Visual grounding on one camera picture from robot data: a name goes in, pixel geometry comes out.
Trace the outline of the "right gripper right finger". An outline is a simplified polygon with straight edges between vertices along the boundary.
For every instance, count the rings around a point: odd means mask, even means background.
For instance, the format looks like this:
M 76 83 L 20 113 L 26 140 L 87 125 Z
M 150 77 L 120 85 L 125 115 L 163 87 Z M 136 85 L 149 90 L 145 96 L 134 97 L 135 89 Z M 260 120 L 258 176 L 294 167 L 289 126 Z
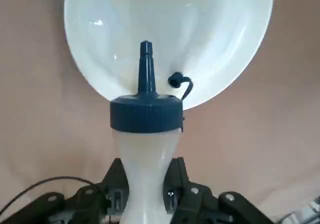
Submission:
M 226 191 L 215 197 L 205 185 L 189 180 L 182 157 L 173 158 L 164 179 L 163 200 L 170 223 L 272 223 L 243 195 Z

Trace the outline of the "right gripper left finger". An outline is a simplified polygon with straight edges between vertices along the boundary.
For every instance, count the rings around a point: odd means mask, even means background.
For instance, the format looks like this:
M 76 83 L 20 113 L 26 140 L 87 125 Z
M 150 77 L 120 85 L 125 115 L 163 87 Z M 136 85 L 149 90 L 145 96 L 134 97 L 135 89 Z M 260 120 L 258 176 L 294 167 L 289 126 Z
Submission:
M 105 217 L 122 215 L 129 196 L 124 167 L 119 158 L 99 183 L 84 182 L 73 196 L 47 192 L 14 212 L 2 223 L 102 223 Z

